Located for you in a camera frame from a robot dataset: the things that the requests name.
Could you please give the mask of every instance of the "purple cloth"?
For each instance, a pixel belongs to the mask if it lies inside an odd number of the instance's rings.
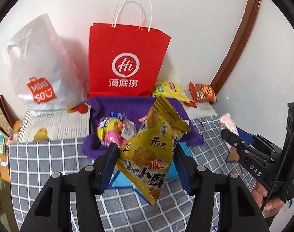
[[[91,109],[91,123],[93,134],[88,135],[83,141],[83,152],[91,159],[96,159],[103,155],[107,147],[103,146],[97,136],[97,126],[102,117],[110,116],[110,112],[118,112],[127,114],[127,118],[133,121],[138,130],[142,123],[138,119],[147,115],[156,98],[153,97],[92,97],[87,103],[92,107]],[[167,99],[174,109],[178,112],[181,118],[189,120],[182,104],[172,98]],[[190,122],[191,131],[181,138],[181,141],[186,142],[188,147],[202,145],[204,143],[203,137],[199,135]]]

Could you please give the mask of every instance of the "snack bag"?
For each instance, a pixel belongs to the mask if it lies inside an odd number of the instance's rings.
[[[193,84],[190,82],[189,90],[192,94],[194,103],[217,102],[214,90],[209,85]]]
[[[160,95],[165,98],[174,98],[180,102],[189,103],[189,99],[186,93],[179,84],[162,80],[159,84],[156,84],[151,89],[152,97],[158,97]]]
[[[116,167],[156,203],[172,162],[177,141],[191,128],[160,95],[148,112],[137,135],[119,147]]]
[[[122,113],[110,113],[110,117],[100,119],[97,136],[102,145],[115,142],[118,146],[126,143],[137,134],[135,124]]]

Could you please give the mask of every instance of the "human hand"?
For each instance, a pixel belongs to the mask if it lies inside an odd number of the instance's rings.
[[[261,206],[264,203],[263,198],[266,197],[268,194],[267,190],[263,187],[262,184],[256,181],[255,188],[252,190],[251,194],[256,204],[258,205],[258,207],[261,208]],[[265,218],[272,217],[276,215],[283,206],[284,206],[284,202],[281,201],[279,197],[271,198],[267,202],[266,207],[264,208],[264,211],[262,212],[262,215]]]

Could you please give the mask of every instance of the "yellow snack bag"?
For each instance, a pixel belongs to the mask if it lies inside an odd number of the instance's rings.
[[[121,145],[116,167],[156,203],[172,162],[177,141],[191,128],[171,104],[159,96],[137,135]]]
[[[189,99],[186,96],[185,91],[179,84],[162,80],[159,84],[155,84],[152,89],[152,97],[158,97],[160,95],[165,98],[174,98],[180,102],[189,103]]]

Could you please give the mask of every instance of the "gray checkered tablecloth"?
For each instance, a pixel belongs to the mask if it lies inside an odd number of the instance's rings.
[[[235,171],[249,190],[255,179],[241,171],[236,162],[225,163],[228,150],[220,137],[218,116],[193,120],[205,144],[191,147],[197,164],[212,172],[228,174]],[[82,154],[82,139],[21,143],[10,146],[11,189],[15,217],[21,227],[30,206],[41,188],[55,171],[75,173],[92,161]],[[179,232],[184,231],[190,216],[194,197],[182,189],[179,179],[167,181],[155,205],[149,205],[133,189],[110,189],[96,196],[105,231],[112,232]],[[79,231],[75,193],[71,193],[71,220],[73,231]],[[220,195],[215,193],[211,231],[219,221]]]

